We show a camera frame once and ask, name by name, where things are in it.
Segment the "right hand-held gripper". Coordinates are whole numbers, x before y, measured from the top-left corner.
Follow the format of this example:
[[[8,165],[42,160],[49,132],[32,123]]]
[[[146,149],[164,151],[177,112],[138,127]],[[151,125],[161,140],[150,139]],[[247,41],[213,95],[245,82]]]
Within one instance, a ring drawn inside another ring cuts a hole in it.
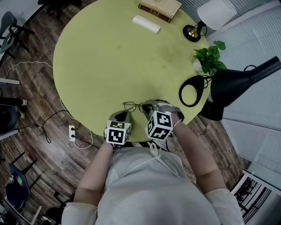
[[[181,110],[164,100],[147,100],[142,105],[142,111],[148,120],[145,132],[150,139],[167,139],[174,128],[172,113],[176,113],[180,120],[184,120]]]

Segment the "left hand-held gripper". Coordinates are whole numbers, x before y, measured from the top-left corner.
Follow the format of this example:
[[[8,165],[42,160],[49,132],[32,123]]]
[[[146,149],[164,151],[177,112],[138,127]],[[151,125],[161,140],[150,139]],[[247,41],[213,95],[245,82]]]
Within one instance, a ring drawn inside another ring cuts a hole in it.
[[[131,112],[118,111],[112,114],[107,121],[104,137],[113,149],[121,150],[129,140],[131,134]]]

